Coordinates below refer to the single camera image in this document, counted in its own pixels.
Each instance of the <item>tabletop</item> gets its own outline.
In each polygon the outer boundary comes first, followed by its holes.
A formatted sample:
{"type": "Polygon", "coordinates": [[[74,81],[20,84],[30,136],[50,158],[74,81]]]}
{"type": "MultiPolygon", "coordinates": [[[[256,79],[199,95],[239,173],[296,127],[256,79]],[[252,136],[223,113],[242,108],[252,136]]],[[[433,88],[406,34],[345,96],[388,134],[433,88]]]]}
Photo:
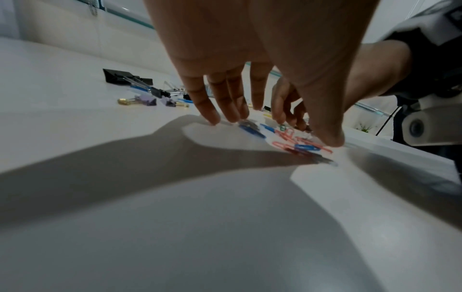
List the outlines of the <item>tabletop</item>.
{"type": "Polygon", "coordinates": [[[462,286],[450,160],[345,128],[315,163],[194,106],[118,105],[103,68],[176,77],[41,44],[0,39],[0,68],[2,290],[462,286]]]}

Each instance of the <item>human hand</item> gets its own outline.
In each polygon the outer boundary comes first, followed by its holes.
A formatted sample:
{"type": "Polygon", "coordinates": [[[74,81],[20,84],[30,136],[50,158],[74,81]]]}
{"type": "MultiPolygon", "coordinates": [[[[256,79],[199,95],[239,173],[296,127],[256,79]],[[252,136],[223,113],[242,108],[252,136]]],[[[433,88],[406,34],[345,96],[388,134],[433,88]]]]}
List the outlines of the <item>human hand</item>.
{"type": "Polygon", "coordinates": [[[378,0],[144,0],[199,112],[230,122],[248,116],[241,72],[251,61],[252,102],[263,104],[273,65],[297,89],[327,145],[344,142],[343,96],[351,62],[378,0]]]}
{"type": "MultiPolygon", "coordinates": [[[[411,51],[403,42],[386,40],[362,45],[347,78],[343,112],[361,99],[385,93],[409,74],[411,62],[411,51]]],[[[305,104],[301,102],[291,112],[291,103],[300,98],[289,80],[281,77],[272,91],[273,119],[279,124],[287,122],[303,131],[307,126],[303,120],[307,112],[305,104]]]]}

